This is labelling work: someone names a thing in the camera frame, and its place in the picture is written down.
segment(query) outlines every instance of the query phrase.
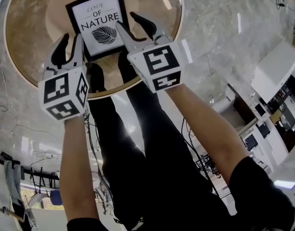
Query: framed print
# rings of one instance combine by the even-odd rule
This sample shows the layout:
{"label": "framed print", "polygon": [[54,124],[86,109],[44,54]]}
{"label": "framed print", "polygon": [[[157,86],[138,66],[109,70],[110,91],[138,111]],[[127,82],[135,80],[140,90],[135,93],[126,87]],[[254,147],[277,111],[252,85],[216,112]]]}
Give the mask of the framed print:
{"label": "framed print", "polygon": [[122,50],[116,22],[129,28],[124,0],[77,0],[66,9],[76,34],[82,34],[89,62]]}

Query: black picture frame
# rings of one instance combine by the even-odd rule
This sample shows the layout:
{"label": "black picture frame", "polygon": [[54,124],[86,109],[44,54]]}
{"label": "black picture frame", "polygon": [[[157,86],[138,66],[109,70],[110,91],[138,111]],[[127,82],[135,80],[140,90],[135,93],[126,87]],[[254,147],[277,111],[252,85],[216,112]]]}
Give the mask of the black picture frame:
{"label": "black picture frame", "polygon": [[[72,24],[76,34],[80,33],[80,29],[79,29],[79,26],[77,24],[75,14],[74,14],[72,8],[77,6],[77,5],[80,5],[82,3],[85,3],[87,1],[89,1],[89,0],[77,0],[77,1],[74,1],[74,2],[69,3],[69,4],[66,5],[67,13],[69,15],[71,24]],[[124,2],[124,0],[118,0],[118,1],[119,1],[119,5],[120,5],[121,15],[122,15],[122,18],[123,18],[123,23],[129,29],[129,23],[128,23],[128,17],[127,17],[125,2]],[[95,56],[91,56],[89,54],[89,51],[88,51],[86,45],[84,44],[84,55],[85,55],[88,62],[93,62],[93,61],[101,59],[101,58],[103,58],[105,56],[120,52],[120,51],[122,51],[124,49],[124,47],[125,46],[120,46],[120,47],[108,50],[106,52],[97,54]]]}

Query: round wooden table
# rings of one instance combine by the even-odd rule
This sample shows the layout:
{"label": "round wooden table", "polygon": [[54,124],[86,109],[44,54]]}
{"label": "round wooden table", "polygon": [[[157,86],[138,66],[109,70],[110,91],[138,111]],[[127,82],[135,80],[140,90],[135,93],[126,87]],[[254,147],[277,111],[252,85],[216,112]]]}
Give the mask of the round wooden table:
{"label": "round wooden table", "polygon": [[[53,43],[69,33],[67,54],[71,51],[74,29],[65,5],[77,0],[11,0],[6,13],[5,44],[19,74],[32,86],[42,80],[43,61]],[[126,12],[147,12],[161,20],[176,38],[181,27],[182,0],[124,0]],[[143,29],[128,16],[130,30],[138,37],[147,37]],[[111,96],[138,84],[135,79],[123,84],[118,69],[119,53],[95,61],[104,70],[107,91],[89,93],[88,99]]]}

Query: shoe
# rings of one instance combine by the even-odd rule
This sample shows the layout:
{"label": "shoe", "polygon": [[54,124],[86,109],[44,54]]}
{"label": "shoe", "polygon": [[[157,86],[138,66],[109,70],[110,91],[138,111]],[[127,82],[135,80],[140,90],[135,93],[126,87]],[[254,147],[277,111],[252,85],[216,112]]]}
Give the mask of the shoe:
{"label": "shoe", "polygon": [[103,69],[97,64],[89,64],[88,68],[91,75],[90,86],[92,93],[106,91]]}

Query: marble floor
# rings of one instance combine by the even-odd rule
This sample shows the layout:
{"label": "marble floor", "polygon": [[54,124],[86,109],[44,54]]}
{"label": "marble floor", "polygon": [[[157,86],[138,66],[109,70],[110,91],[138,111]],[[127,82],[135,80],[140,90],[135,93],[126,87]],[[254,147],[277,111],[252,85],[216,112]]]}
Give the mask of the marble floor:
{"label": "marble floor", "polygon": [[[256,64],[284,38],[293,40],[295,14],[285,8],[277,10],[275,1],[185,0],[179,39],[188,41],[194,60],[187,66],[186,84],[206,102],[220,97],[227,83],[249,102],[254,92],[249,83]],[[6,80],[5,86],[0,71],[0,152],[9,153],[26,167],[57,171],[63,125],[41,111],[37,90],[19,76],[7,56],[3,23],[8,2],[3,0],[0,6],[0,65]],[[180,129],[179,111],[165,93],[159,93],[159,98]],[[121,92],[112,99],[132,139],[143,150],[141,129],[126,93]],[[5,112],[8,108],[13,115]],[[90,161],[96,170],[92,153]]]}

